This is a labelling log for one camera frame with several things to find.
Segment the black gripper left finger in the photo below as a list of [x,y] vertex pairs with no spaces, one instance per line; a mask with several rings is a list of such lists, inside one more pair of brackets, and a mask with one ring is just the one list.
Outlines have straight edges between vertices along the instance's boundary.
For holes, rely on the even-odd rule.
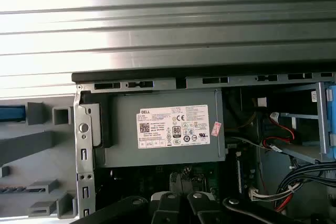
[[151,201],[130,196],[75,223],[180,223],[180,208],[181,197],[171,192],[155,193]]

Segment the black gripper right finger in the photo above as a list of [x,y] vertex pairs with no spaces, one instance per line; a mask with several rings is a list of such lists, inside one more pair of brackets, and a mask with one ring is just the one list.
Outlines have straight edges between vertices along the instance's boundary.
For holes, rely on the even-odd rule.
[[232,197],[218,203],[204,192],[187,196],[199,223],[287,223],[288,217],[273,210]]

